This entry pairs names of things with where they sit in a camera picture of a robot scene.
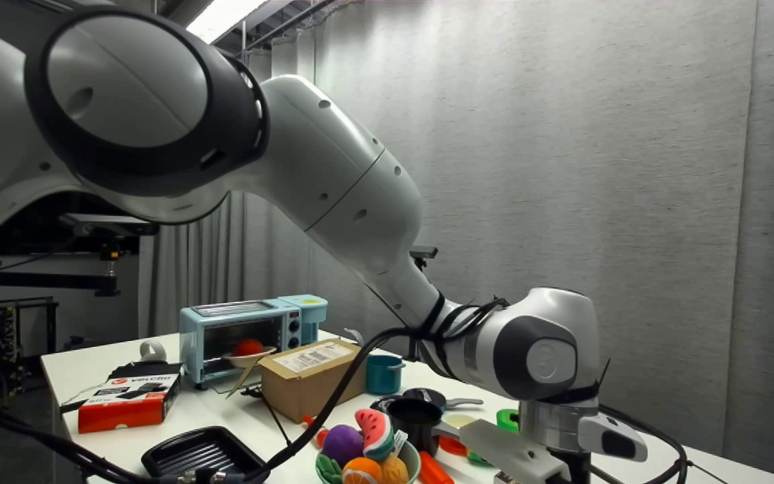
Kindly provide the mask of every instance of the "cardboard box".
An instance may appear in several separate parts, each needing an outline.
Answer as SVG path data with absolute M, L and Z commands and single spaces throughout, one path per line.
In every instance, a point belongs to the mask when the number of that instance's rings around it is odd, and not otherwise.
M 166 418 L 179 366 L 130 362 L 118 366 L 104 385 L 77 407 L 77 429 L 143 426 Z
M 261 391 L 276 414 L 303 421 L 303 417 L 314 417 L 325 405 L 355 354 L 357 347 L 339 339 L 276 351 L 259 362 Z M 360 366 L 339 403 L 360 394 L 364 387 L 365 371 Z

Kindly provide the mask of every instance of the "mug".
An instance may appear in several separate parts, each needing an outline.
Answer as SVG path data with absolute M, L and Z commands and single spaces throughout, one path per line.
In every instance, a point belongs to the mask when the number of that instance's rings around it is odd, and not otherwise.
M 403 356 L 372 354 L 365 356 L 365 391 L 396 394 L 403 385 Z

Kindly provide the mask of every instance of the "orange object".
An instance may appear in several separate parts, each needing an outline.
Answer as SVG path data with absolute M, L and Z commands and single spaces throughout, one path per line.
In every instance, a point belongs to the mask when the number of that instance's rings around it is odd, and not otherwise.
M 341 484 L 381 484 L 384 469 L 372 457 L 355 457 L 341 468 Z
M 256 354 L 256 351 L 264 351 L 264 344 L 259 339 L 241 339 L 233 347 L 233 354 Z
M 421 484 L 454 484 L 452 476 L 431 452 L 419 452 L 419 480 Z
M 468 445 L 452 434 L 439 434 L 439 445 L 450 453 L 468 457 Z
M 384 484 L 409 484 L 409 464 L 398 453 L 390 453 L 381 461 L 381 469 L 384 469 Z

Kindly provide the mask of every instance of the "plush toy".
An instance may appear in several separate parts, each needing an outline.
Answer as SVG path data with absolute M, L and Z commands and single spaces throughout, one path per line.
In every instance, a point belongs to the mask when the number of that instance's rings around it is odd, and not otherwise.
M 339 464 L 346 464 L 350 459 L 364 453 L 364 434 L 353 424 L 335 424 L 325 434 L 323 453 L 335 459 Z
M 372 457 L 355 457 L 341 468 L 341 484 L 384 484 L 384 469 Z
M 409 484 L 409 464 L 398 453 L 390 453 L 381 461 L 381 469 L 384 469 L 384 484 Z
M 376 407 L 357 407 L 355 418 L 364 433 L 364 453 L 384 461 L 392 453 L 392 421 L 384 411 Z
M 314 469 L 329 484 L 341 484 L 341 464 L 331 459 L 329 453 L 318 453 Z

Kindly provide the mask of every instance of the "table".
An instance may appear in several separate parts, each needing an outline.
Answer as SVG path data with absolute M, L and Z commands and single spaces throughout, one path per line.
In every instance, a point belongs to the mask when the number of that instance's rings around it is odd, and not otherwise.
M 170 360 L 177 360 L 179 335 L 153 335 L 153 339 L 135 339 L 124 344 L 104 344 L 104 347 L 89 347 L 89 348 L 73 348 L 73 351 L 56 351 L 42 354 L 42 368 L 53 391 L 53 401 L 63 405 L 73 401 L 75 394 L 87 394 L 89 387 L 103 385 L 104 375 L 130 360 L 139 360 L 139 344 L 155 340 L 165 344 Z M 493 418 L 497 407 L 515 407 L 515 401 L 499 398 L 495 391 L 444 379 L 432 372 L 421 362 L 405 362 L 403 368 L 403 387 L 439 387 L 447 398 L 480 398 L 484 405 L 479 414 L 484 418 Z M 376 401 L 373 394 L 357 394 L 341 405 L 333 407 L 329 424 L 346 421 L 353 424 L 353 414 L 360 405 L 368 405 Z M 103 453 L 104 459 L 130 468 L 135 473 L 143 469 L 143 452 L 188 429 L 208 426 L 208 424 L 225 424 L 232 433 L 236 433 L 249 448 L 256 448 L 264 459 L 268 459 L 275 452 L 286 445 L 282 433 L 276 429 L 276 421 L 272 414 L 247 394 L 220 394 L 216 390 L 202 391 L 177 391 L 166 421 L 155 426 L 126 426 L 126 429 L 110 429 L 110 433 L 77 433 L 75 411 L 63 417 L 65 433 L 77 440 L 81 445 Z M 282 418 L 286 433 L 296 437 L 303 426 L 296 421 Z M 647 480 L 658 476 L 677 453 L 658 437 L 644 434 L 647 440 L 647 461 L 626 461 L 615 457 L 596 457 L 593 464 L 613 473 L 622 480 Z M 282 468 L 276 468 L 268 477 L 268 484 L 318 484 L 314 476 L 314 445 L 306 445 L 294 459 L 288 459 Z M 717 473 L 721 477 L 732 484 L 774 484 L 774 473 L 740 464 L 733 459 L 724 459 L 698 448 L 689 448 L 689 457 L 708 469 Z M 447 452 L 439 452 L 439 459 L 450 468 L 454 480 L 459 484 L 489 484 L 495 477 L 495 469 L 489 468 L 474 468 L 459 457 L 452 457 Z M 716 484 L 716 477 L 698 473 L 697 468 L 689 469 L 689 484 Z

